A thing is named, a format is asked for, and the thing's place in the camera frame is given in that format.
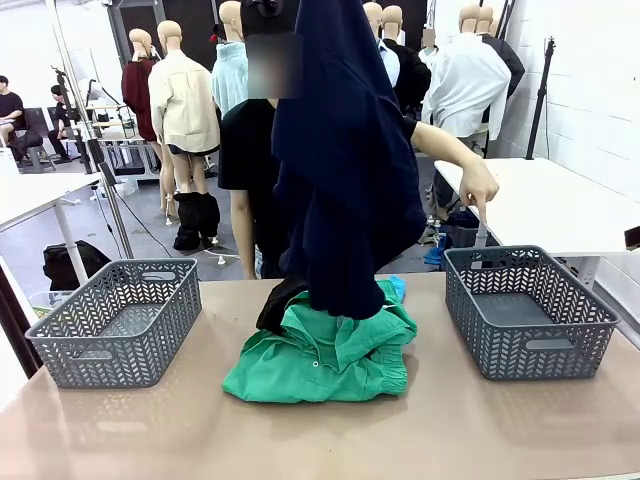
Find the person's left hand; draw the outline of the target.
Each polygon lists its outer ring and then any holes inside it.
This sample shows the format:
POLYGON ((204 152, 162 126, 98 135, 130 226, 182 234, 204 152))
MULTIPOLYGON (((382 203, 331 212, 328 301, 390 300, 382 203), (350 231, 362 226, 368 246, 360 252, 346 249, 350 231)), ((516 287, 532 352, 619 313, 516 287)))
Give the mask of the person's left hand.
POLYGON ((462 166, 459 197, 465 206, 475 206, 480 220, 486 222, 486 205, 499 191, 495 177, 480 157, 471 157, 462 166))

